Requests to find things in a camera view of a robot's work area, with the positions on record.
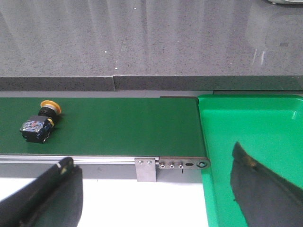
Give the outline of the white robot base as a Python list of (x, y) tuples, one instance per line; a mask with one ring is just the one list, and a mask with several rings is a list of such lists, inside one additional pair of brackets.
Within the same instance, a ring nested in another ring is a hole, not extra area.
[(303, 4), (303, 0), (268, 0), (273, 4)]

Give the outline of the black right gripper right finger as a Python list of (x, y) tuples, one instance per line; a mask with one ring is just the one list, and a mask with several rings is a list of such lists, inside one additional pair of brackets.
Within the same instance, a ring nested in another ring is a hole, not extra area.
[(303, 190), (279, 176), (236, 142), (230, 184), (249, 227), (301, 227)]

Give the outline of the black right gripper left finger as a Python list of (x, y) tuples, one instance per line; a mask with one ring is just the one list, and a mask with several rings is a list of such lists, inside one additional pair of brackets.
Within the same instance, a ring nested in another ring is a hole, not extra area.
[(65, 157), (0, 202), (0, 225), (76, 227), (82, 209), (82, 169), (71, 157)]

